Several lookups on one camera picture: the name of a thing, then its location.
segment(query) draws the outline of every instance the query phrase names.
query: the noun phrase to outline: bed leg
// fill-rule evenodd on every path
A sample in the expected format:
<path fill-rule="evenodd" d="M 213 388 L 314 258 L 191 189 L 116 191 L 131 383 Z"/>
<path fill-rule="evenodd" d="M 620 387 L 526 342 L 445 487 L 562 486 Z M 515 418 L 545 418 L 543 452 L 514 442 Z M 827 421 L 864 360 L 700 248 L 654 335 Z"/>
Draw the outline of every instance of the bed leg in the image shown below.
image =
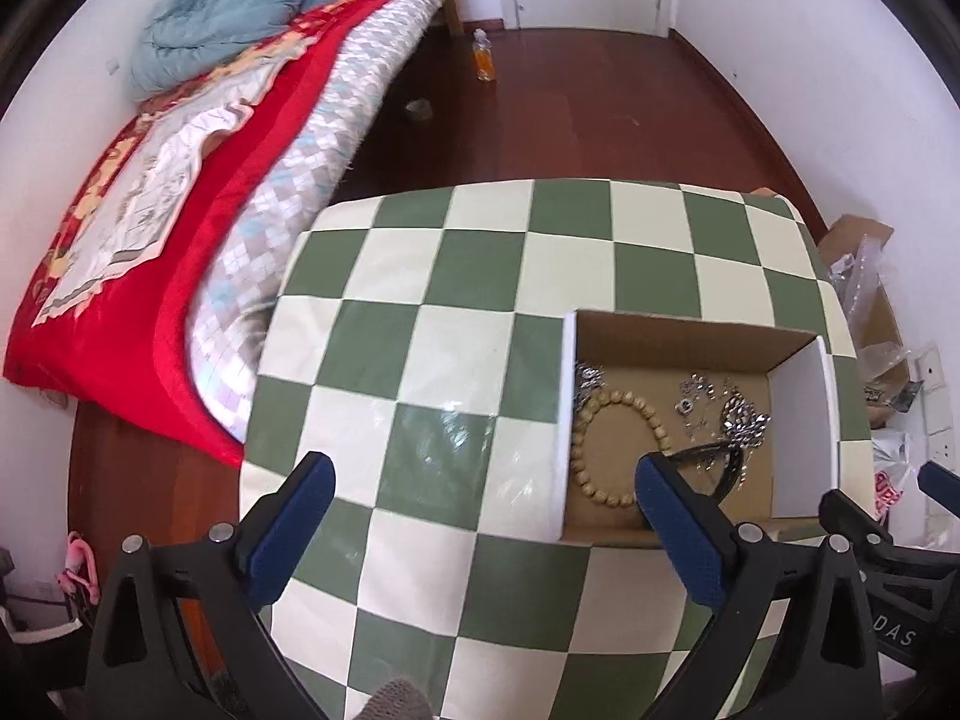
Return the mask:
<path fill-rule="evenodd" d="M 446 28 L 450 32 L 450 37 L 464 36 L 464 24 L 460 21 L 456 0 L 443 1 L 443 18 L 446 20 Z"/>

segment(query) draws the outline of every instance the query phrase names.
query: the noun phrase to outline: white plastic bag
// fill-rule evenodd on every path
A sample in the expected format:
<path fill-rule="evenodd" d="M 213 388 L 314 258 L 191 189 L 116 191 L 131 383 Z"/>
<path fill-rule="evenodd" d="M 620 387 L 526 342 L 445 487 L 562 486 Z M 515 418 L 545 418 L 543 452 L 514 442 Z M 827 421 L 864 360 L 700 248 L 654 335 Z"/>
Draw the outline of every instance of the white plastic bag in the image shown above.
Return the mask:
<path fill-rule="evenodd" d="M 874 445 L 874 517 L 880 520 L 904 497 L 906 482 L 917 471 L 909 461 L 910 436 L 903 430 L 872 430 L 870 438 Z"/>

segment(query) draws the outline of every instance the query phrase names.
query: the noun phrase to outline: table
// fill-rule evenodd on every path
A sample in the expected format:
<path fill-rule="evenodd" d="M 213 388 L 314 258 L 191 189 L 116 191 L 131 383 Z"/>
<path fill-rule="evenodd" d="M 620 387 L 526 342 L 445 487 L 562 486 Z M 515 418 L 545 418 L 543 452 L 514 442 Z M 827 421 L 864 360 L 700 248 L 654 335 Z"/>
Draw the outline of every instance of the table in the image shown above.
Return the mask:
<path fill-rule="evenodd" d="M 869 504 L 856 356 L 826 277 L 779 196 L 506 181 L 321 213 L 267 337 L 241 511 L 306 451 L 333 459 L 337 497 L 271 620 L 330 717 L 354 717 L 405 675 L 448 720 L 637 720 L 709 614 L 659 550 L 549 541 L 560 318 L 641 311 L 821 334 L 841 487 Z M 728 709 L 749 696 L 782 611 Z"/>

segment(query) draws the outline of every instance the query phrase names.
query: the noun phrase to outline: jewelry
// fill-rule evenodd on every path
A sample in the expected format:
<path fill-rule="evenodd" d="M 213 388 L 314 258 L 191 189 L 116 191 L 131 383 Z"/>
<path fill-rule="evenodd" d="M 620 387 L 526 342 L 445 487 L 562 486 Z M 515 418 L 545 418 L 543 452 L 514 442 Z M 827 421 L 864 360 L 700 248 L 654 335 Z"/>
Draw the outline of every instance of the jewelry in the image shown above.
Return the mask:
<path fill-rule="evenodd" d="M 757 413 L 757 407 L 734 387 L 720 412 L 720 429 L 727 440 L 744 449 L 760 446 L 769 424 L 769 413 Z"/>
<path fill-rule="evenodd" d="M 606 386 L 603 378 L 603 368 L 591 365 L 589 362 L 578 362 L 573 367 L 574 388 L 573 410 L 577 412 L 584 407 L 594 389 Z"/>
<path fill-rule="evenodd" d="M 639 395 L 632 391 L 621 391 L 621 389 L 607 389 L 606 386 L 600 386 L 598 389 L 587 394 L 583 405 L 577 412 L 577 418 L 573 423 L 573 435 L 570 437 L 570 472 L 578 485 L 580 492 L 584 493 L 593 503 L 598 506 L 607 506 L 611 509 L 621 508 L 630 509 L 637 504 L 635 493 L 625 493 L 617 495 L 608 493 L 606 490 L 600 490 L 594 485 L 587 471 L 587 463 L 584 461 L 584 436 L 587 435 L 587 427 L 593 421 L 597 412 L 603 408 L 612 405 L 627 406 L 640 412 L 642 418 L 646 419 L 650 429 L 654 432 L 656 445 L 665 452 L 670 449 L 670 437 L 666 434 L 664 425 L 656 416 L 656 409 Z"/>
<path fill-rule="evenodd" d="M 726 397 L 730 392 L 730 377 L 725 377 L 722 397 Z M 683 397 L 674 408 L 683 417 L 683 432 L 690 439 L 690 443 L 694 443 L 697 440 L 697 432 L 707 427 L 707 412 L 717 399 L 717 390 L 707 376 L 691 373 L 688 380 L 680 382 L 680 394 Z M 694 413 L 701 402 L 703 405 L 700 418 L 697 419 Z M 716 439 L 717 433 L 715 431 L 710 433 L 709 438 Z"/>

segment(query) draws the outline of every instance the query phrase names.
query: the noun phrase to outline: cardboard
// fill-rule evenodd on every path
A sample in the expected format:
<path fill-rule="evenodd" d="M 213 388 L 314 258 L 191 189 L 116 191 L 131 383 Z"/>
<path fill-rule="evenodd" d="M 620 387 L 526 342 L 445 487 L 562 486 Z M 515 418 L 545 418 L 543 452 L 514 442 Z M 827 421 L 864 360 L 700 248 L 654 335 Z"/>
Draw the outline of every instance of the cardboard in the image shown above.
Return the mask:
<path fill-rule="evenodd" d="M 597 506 L 569 478 L 576 361 L 601 365 L 610 388 L 651 403 L 674 450 L 692 445 L 674 408 L 679 384 L 692 371 L 709 375 L 717 386 L 729 376 L 758 409 L 773 415 L 767 440 L 751 450 L 744 484 L 721 506 L 733 522 L 750 520 L 771 532 L 805 524 L 816 517 L 823 490 L 838 485 L 835 386 L 822 338 L 749 324 L 581 311 L 563 321 L 552 509 L 562 541 L 659 546 L 640 512 Z M 720 406 L 718 399 L 711 418 L 719 417 Z M 646 421 L 624 407 L 600 410 L 584 439 L 590 475 L 599 487 L 618 493 L 631 491 L 637 459 L 652 451 L 656 440 Z M 685 475 L 696 484 L 691 471 Z"/>
<path fill-rule="evenodd" d="M 893 233 L 894 228 L 880 221 L 845 214 L 827 230 L 827 234 L 817 245 L 817 250 L 820 252 L 824 265 L 829 268 L 846 254 L 856 255 L 864 235 L 876 238 L 882 245 L 886 245 Z M 860 343 L 862 346 L 870 346 L 884 341 L 892 341 L 898 346 L 904 345 L 899 327 L 896 326 L 893 307 L 890 305 L 889 298 L 887 298 L 886 290 L 881 285 L 877 291 L 874 307 L 871 309 L 870 319 L 867 320 L 864 327 L 863 338 L 861 338 Z M 906 360 L 898 362 L 884 375 L 880 376 L 878 381 L 884 385 L 885 391 L 888 391 L 889 394 L 899 392 L 910 381 L 910 367 Z M 891 418 L 893 413 L 894 410 L 889 406 L 867 405 L 867 414 L 872 428 L 880 428 L 886 425 L 887 419 Z"/>

